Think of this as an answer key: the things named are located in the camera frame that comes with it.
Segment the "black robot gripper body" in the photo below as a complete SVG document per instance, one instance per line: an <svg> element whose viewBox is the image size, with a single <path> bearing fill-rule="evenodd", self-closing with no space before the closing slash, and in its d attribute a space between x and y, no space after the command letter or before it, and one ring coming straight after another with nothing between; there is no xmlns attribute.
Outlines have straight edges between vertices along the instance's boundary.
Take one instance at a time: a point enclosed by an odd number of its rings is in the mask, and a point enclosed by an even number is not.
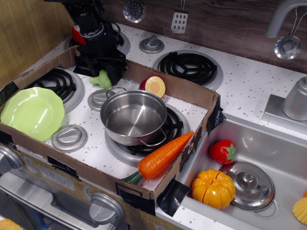
<svg viewBox="0 0 307 230"><path fill-rule="evenodd" d="M99 71L106 70L107 64L119 63L123 72L127 70L126 56L116 48L120 41L120 28L113 29L116 23L111 20L79 20L80 34L85 39L85 45L77 45L81 57L90 61L95 69L95 76Z"/></svg>

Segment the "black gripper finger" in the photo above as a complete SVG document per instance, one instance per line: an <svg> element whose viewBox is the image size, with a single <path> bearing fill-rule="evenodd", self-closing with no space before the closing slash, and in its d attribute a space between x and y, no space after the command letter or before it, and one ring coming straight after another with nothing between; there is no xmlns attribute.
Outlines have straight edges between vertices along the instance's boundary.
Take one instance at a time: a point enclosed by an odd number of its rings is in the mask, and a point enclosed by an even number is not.
<svg viewBox="0 0 307 230"><path fill-rule="evenodd" d="M73 72L90 77L95 76L95 69L90 61L86 61L86 59L81 56L75 56L74 60L76 67Z"/></svg>
<svg viewBox="0 0 307 230"><path fill-rule="evenodd" d="M123 77L123 66L119 63L107 64L106 71L108 78L110 79L112 85L117 85L117 83Z"/></svg>

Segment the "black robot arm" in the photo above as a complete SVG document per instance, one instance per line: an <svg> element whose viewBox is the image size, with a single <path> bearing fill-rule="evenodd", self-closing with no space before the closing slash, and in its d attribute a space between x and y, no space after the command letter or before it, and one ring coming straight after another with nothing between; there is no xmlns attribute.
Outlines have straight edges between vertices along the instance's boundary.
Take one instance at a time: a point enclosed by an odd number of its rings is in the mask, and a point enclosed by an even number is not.
<svg viewBox="0 0 307 230"><path fill-rule="evenodd" d="M112 85L116 85L127 70L126 56L117 49L124 44L120 28L113 29L114 22L104 17L100 0L61 0L74 25L80 29L85 44L75 48L77 73L97 77L105 70Z"/></svg>

